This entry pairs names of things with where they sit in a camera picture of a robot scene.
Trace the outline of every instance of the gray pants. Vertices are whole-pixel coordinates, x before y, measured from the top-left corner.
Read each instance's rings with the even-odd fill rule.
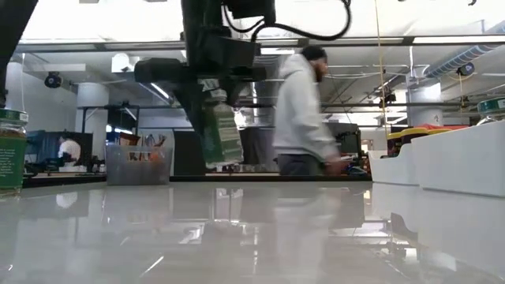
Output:
[[[282,176],[319,176],[323,164],[311,155],[279,155],[279,173]]]

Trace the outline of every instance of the man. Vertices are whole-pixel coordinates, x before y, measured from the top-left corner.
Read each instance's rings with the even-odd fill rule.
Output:
[[[62,135],[60,137],[60,150],[58,157],[63,159],[65,166],[73,166],[80,158],[80,145],[67,137]]]
[[[326,51],[306,47],[280,69],[284,83],[275,112],[274,149],[281,175],[340,174],[335,138],[323,124],[317,83],[327,74]]]

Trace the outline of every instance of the white pillar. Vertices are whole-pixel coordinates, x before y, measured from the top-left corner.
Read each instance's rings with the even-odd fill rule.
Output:
[[[81,83],[77,92],[77,107],[105,106],[109,103],[109,89],[97,83]],[[82,113],[77,111],[76,132],[82,131]],[[89,109],[86,112],[86,133],[93,133],[93,152],[92,155],[98,156],[98,159],[105,159],[104,149],[107,138],[107,110]]]
[[[407,92],[408,103],[441,103],[440,82],[422,87],[410,87]],[[422,124],[443,125],[441,106],[409,106],[407,107],[409,126]]]

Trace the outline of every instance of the white hoodie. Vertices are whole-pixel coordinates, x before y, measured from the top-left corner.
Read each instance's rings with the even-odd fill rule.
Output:
[[[321,162],[338,154],[335,138],[323,123],[315,73],[301,54],[282,65],[275,111],[274,149],[279,154],[313,155]]]

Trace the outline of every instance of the green lid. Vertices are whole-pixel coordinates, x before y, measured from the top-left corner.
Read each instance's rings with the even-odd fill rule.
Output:
[[[26,125],[28,114],[23,111],[0,109],[0,121]]]
[[[505,112],[505,97],[488,99],[477,104],[479,114],[494,114]]]

